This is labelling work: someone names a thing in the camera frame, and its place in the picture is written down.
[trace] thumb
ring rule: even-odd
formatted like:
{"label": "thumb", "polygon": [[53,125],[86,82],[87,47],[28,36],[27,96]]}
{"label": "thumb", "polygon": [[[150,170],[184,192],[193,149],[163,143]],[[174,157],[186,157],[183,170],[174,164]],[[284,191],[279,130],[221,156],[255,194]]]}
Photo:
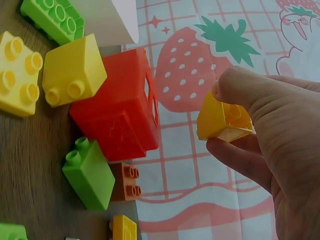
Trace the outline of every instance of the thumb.
{"label": "thumb", "polygon": [[227,69],[215,82],[212,95],[221,102],[241,105],[249,112],[253,104],[267,104],[283,96],[288,88],[287,83],[234,66]]}

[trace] wooden table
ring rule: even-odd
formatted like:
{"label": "wooden table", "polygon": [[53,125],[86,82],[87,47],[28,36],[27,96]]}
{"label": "wooden table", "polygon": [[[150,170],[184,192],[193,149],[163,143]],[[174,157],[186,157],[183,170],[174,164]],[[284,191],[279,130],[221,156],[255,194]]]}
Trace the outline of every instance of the wooden table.
{"label": "wooden table", "polygon": [[[0,34],[8,30],[41,53],[58,45],[20,15],[20,0],[0,0]],[[0,111],[0,223],[25,226],[30,240],[107,240],[107,220],[126,214],[137,221],[134,202],[111,204],[107,212],[85,210],[62,173],[64,158],[81,136],[69,105],[51,108],[41,88],[34,116]]]}

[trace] building block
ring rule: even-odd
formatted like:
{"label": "building block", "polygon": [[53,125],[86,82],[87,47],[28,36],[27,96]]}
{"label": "building block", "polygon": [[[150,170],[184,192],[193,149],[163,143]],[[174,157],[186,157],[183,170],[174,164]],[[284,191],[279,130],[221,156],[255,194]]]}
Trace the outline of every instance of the building block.
{"label": "building block", "polygon": [[99,47],[137,44],[136,0],[70,0],[85,19],[85,34],[95,34]]}
{"label": "building block", "polygon": [[26,229],[23,225],[0,223],[1,240],[28,240]]}
{"label": "building block", "polygon": [[102,59],[108,79],[96,95],[74,102],[70,115],[109,162],[158,148],[158,101],[146,52],[138,48]]}
{"label": "building block", "polygon": [[49,51],[42,87],[51,107],[93,97],[107,74],[93,34]]}
{"label": "building block", "polygon": [[253,132],[252,121],[243,106],[220,102],[211,92],[204,99],[196,125],[199,140],[219,138],[232,142]]}
{"label": "building block", "polygon": [[97,141],[86,137],[75,141],[75,150],[69,152],[62,171],[88,210],[105,211],[115,184],[106,158]]}
{"label": "building block", "polygon": [[59,45],[84,36],[85,21],[69,0],[23,0],[20,11]]}
{"label": "building block", "polygon": [[115,178],[111,201],[136,200],[141,195],[141,187],[136,185],[139,170],[129,164],[117,162],[110,164],[110,169]]}
{"label": "building block", "polygon": [[125,215],[114,216],[109,228],[113,240],[137,240],[137,224]]}
{"label": "building block", "polygon": [[34,115],[43,58],[18,36],[0,35],[0,109],[18,117]]}

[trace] finger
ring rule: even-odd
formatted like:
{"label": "finger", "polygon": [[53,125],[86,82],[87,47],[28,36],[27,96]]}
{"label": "finger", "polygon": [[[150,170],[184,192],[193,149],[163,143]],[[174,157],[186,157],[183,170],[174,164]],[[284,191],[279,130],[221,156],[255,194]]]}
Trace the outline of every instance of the finger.
{"label": "finger", "polygon": [[240,149],[218,138],[209,139],[208,151],[220,162],[255,181],[269,193],[272,173],[262,156]]}
{"label": "finger", "polygon": [[307,89],[310,91],[314,91],[319,93],[320,92],[320,83],[319,82],[314,82],[314,81],[307,81],[299,78],[294,78],[294,77],[286,77],[286,76],[281,76],[281,75],[266,75],[267,78],[291,84],[294,86],[297,86],[299,88]]}
{"label": "finger", "polygon": [[242,105],[249,111],[254,103],[260,107],[291,90],[289,84],[274,81],[241,67],[226,70],[212,87],[212,95],[221,102]]}
{"label": "finger", "polygon": [[239,138],[231,142],[231,144],[242,150],[261,155],[261,149],[258,143],[257,135],[255,134],[250,134]]}

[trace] red block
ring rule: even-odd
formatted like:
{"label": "red block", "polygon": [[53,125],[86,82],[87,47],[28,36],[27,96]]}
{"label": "red block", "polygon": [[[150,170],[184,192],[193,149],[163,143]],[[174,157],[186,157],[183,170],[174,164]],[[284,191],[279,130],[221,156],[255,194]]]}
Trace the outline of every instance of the red block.
{"label": "red block", "polygon": [[155,80],[143,48],[102,58],[107,79],[94,97],[76,101],[70,115],[110,162],[141,158],[158,148]]}

